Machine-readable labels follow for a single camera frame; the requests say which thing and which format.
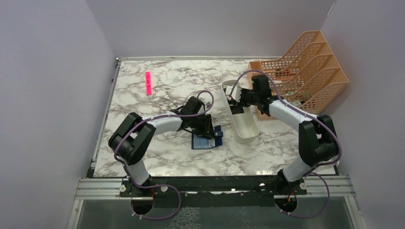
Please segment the pens in organizer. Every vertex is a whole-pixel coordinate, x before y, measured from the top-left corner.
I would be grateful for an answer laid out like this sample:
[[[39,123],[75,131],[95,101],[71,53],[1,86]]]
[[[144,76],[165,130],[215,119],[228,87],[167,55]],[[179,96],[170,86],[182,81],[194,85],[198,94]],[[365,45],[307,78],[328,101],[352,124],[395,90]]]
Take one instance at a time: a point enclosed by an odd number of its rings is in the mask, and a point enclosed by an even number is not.
[[[300,79],[276,81],[276,87],[281,96],[289,103],[296,105],[298,108],[300,108],[310,98],[309,92],[301,90],[304,84],[305,83]]]

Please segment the aluminium frame rail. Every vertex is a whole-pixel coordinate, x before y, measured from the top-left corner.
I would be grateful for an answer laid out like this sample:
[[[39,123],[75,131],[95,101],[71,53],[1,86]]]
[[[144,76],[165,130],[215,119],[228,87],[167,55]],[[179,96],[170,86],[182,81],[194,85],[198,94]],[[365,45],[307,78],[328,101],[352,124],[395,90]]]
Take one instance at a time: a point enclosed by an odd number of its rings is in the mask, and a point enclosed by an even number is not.
[[[330,197],[355,197],[356,192],[349,176],[310,176],[305,179],[305,190],[297,193],[299,198],[326,197],[327,187]],[[75,200],[152,200],[152,195],[138,197],[134,194],[121,195],[120,178],[80,179],[75,193]]]

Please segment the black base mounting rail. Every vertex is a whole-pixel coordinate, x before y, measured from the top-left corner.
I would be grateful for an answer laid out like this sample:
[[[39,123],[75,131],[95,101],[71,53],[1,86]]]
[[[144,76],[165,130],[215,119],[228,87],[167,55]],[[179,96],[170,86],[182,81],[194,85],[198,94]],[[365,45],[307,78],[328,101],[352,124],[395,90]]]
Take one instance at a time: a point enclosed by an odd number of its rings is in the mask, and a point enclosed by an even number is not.
[[[171,191],[169,185],[180,192],[230,192],[230,191],[268,191],[274,195],[298,194],[307,191],[300,187],[303,179],[287,184],[276,175],[259,176],[199,176],[199,177],[151,177],[143,188],[138,188],[125,178],[119,186],[121,197],[163,196]]]

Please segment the pink highlighter marker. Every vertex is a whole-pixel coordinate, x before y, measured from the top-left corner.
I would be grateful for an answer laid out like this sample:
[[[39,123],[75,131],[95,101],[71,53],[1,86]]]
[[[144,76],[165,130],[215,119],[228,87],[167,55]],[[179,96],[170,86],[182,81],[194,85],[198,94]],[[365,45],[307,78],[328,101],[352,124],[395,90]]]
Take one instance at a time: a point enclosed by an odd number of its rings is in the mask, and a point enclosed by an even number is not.
[[[149,71],[145,72],[145,86],[146,86],[146,94],[152,95],[151,74]]]

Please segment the black credit card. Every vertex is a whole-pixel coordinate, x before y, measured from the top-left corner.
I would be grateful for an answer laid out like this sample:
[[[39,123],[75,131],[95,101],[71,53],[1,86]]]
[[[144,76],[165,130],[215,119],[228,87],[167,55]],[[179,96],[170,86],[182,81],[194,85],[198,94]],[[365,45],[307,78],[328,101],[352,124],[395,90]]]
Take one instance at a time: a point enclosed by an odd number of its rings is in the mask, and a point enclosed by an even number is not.
[[[242,106],[230,106],[232,115],[243,114],[244,108]]]

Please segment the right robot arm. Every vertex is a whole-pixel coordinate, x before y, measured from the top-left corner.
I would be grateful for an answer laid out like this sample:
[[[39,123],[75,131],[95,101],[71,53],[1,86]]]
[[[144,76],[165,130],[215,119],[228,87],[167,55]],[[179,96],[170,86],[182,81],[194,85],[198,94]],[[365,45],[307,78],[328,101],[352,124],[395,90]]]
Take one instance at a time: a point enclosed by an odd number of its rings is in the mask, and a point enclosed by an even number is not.
[[[298,133],[298,156],[279,170],[275,187],[281,194],[294,189],[299,181],[317,166],[340,153],[332,118],[308,114],[278,95],[273,95],[265,75],[252,78],[252,89],[237,83],[223,85],[223,93],[231,111],[256,106],[260,113],[283,121]]]

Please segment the orange mesh file organizer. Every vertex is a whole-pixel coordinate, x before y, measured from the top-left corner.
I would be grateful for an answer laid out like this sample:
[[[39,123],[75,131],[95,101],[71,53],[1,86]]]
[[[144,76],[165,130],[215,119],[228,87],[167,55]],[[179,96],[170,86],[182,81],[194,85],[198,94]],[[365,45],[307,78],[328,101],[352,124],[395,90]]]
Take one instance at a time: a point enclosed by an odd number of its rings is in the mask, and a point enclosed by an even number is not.
[[[302,80],[301,88],[310,98],[300,107],[311,114],[320,114],[329,103],[349,84],[321,31],[306,31],[277,60],[252,61],[247,74],[249,84],[258,71],[272,80]]]

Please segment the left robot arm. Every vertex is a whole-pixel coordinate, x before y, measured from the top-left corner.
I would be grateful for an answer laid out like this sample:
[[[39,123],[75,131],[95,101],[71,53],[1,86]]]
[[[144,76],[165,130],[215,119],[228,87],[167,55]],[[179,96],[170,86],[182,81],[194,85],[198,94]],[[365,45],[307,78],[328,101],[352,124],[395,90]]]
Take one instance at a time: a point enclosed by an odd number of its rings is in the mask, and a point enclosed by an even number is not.
[[[215,142],[212,117],[204,110],[204,103],[192,96],[185,105],[166,114],[143,118],[135,112],[126,116],[108,141],[114,157],[122,163],[133,180],[132,190],[139,196],[150,190],[150,174],[143,157],[154,136],[190,128],[194,137]]]

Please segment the white oblong plastic tray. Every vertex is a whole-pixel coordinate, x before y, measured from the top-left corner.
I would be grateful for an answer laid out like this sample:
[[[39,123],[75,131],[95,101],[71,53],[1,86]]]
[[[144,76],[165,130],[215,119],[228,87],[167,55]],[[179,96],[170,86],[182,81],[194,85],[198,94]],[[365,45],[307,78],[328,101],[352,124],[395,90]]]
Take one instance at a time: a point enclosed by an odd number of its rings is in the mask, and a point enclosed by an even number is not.
[[[248,144],[255,140],[259,135],[259,127],[254,119],[254,115],[249,107],[243,107],[243,114],[232,115],[230,106],[227,100],[227,87],[232,87],[235,80],[227,80],[221,83],[222,92],[220,93],[220,98],[222,99],[228,121],[231,125],[232,131],[234,133],[234,139],[239,144]]]

